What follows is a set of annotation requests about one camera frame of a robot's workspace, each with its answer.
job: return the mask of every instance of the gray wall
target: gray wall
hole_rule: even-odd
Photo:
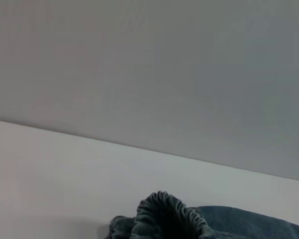
[[[299,179],[299,0],[0,0],[0,120]]]

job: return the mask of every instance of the white wall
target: white wall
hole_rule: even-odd
[[[157,190],[299,224],[299,181],[0,121],[0,238],[101,238]]]
[[[299,0],[0,0],[0,120],[299,180]]]

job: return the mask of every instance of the denim fabric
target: denim fabric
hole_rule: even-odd
[[[253,239],[299,239],[299,226],[230,207],[199,207],[200,215],[217,231]]]
[[[135,218],[115,217],[106,239],[299,239],[299,226],[229,207],[187,208],[158,192],[140,202]]]

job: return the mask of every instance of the gathered fabric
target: gathered fabric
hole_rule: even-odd
[[[230,207],[188,208],[157,192],[140,202],[134,218],[112,219],[106,239],[299,239],[299,226]]]

